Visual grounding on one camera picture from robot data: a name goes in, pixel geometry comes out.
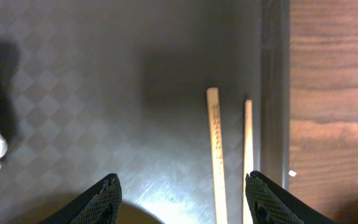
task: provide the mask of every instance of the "white speck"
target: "white speck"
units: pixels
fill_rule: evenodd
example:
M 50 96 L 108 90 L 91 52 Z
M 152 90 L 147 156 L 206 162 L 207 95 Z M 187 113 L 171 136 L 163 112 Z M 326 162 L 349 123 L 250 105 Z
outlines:
M 294 176 L 297 175 L 297 173 L 296 173 L 294 170 L 290 170 L 290 171 L 288 172 L 288 174 L 289 174 L 291 177 L 294 177 Z

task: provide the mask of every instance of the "thin wooden stick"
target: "thin wooden stick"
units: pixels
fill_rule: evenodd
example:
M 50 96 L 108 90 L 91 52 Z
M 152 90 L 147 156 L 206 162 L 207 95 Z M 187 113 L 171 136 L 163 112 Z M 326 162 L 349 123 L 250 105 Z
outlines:
M 242 177 L 242 223 L 252 223 L 246 197 L 246 175 L 254 170 L 254 144 L 252 135 L 252 100 L 246 101 L 244 128 L 244 171 Z
M 221 114 L 218 88 L 206 91 L 209 135 L 211 137 L 212 172 L 214 177 L 215 214 L 217 224 L 227 224 L 226 188 L 224 185 Z

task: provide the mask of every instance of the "wooden table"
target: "wooden table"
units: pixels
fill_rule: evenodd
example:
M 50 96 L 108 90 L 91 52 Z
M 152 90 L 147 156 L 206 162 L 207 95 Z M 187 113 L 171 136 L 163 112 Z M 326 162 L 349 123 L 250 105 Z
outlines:
M 290 178 L 302 201 L 358 220 L 358 0 L 292 0 Z

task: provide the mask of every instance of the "wood grain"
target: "wood grain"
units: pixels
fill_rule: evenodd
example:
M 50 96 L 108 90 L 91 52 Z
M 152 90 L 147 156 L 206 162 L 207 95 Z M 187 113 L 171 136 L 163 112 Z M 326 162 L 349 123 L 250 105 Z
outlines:
M 290 6 L 290 177 L 296 197 L 358 220 L 358 0 Z

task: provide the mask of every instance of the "textured mat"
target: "textured mat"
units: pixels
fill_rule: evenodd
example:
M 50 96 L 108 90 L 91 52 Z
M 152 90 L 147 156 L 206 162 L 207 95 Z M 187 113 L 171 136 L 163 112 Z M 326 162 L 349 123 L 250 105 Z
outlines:
M 245 97 L 260 108 L 259 16 L 256 1 L 0 0 L 0 122 L 12 142 L 0 223 L 41 220 L 112 172 L 124 203 L 165 223 L 214 223 L 210 86 L 221 97 L 229 222 L 240 223 Z

